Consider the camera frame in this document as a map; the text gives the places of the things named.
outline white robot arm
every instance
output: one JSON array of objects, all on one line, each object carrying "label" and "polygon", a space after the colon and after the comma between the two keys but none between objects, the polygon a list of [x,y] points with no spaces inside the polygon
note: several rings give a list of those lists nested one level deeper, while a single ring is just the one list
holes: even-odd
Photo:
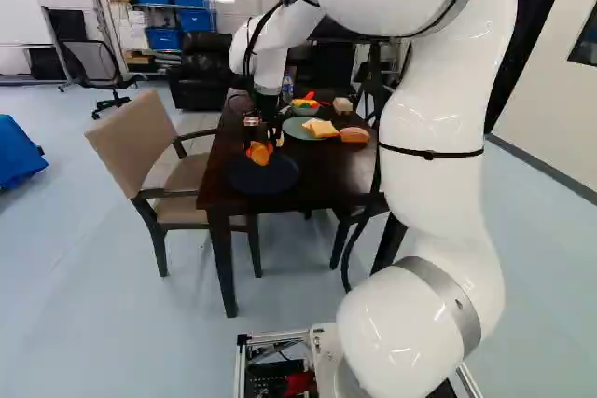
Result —
[{"label": "white robot arm", "polygon": [[[361,34],[413,38],[410,67],[383,110],[379,141],[384,194],[416,242],[340,305],[350,369],[339,370],[337,394],[354,394],[346,386],[354,374],[374,398],[425,397],[493,331],[504,308],[479,193],[485,109],[517,0],[317,2],[321,8],[298,0],[271,16],[250,67],[258,89],[279,92],[287,48],[307,38],[324,14]],[[257,22],[235,35],[236,72]]]}]

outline small bowl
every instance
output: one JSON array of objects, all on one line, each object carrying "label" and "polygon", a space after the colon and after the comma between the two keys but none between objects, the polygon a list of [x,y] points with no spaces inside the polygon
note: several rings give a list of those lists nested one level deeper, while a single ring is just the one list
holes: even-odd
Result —
[{"label": "small bowl", "polygon": [[319,111],[319,108],[321,107],[321,105],[318,105],[317,107],[296,107],[296,106],[290,106],[290,107],[292,107],[292,111],[296,115],[309,117],[309,116],[314,116],[315,114],[317,114],[317,111]]}]

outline beige chair back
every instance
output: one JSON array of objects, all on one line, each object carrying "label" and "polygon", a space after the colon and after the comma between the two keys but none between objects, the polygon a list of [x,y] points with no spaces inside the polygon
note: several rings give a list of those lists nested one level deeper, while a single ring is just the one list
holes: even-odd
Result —
[{"label": "beige chair back", "polygon": [[85,137],[127,198],[134,198],[176,130],[160,96],[151,90],[98,122]]}]

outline water bottle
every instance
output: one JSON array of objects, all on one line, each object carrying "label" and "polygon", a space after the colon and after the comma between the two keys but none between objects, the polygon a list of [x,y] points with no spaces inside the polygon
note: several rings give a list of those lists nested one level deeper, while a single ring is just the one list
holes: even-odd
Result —
[{"label": "water bottle", "polygon": [[292,102],[292,95],[294,93],[295,86],[292,81],[292,76],[290,76],[289,72],[286,72],[284,75],[284,79],[282,80],[282,100],[286,104],[290,104]]}]

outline dark wooden table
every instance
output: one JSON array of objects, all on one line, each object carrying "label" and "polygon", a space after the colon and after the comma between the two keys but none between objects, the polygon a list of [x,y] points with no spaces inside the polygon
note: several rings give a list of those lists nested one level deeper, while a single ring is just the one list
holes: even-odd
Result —
[{"label": "dark wooden table", "polygon": [[[373,138],[368,144],[343,144],[340,139],[305,142],[286,135],[281,151],[300,168],[295,186],[281,194],[258,196],[246,195],[232,188],[227,178],[227,167],[243,151],[242,113],[248,107],[248,98],[236,96],[222,111],[197,197],[197,208],[207,211],[215,265],[228,317],[236,317],[238,313],[232,271],[231,216],[347,209],[365,205],[370,200],[385,202],[382,193],[371,195],[367,181],[363,180],[363,168],[369,164],[372,172],[375,164],[376,141]],[[357,114],[337,116],[331,106],[321,107],[318,116],[331,119],[338,129],[359,126],[370,130]],[[386,228],[382,242],[396,243],[395,227]],[[388,251],[383,251],[378,254],[378,264],[390,257],[393,259]]]}]

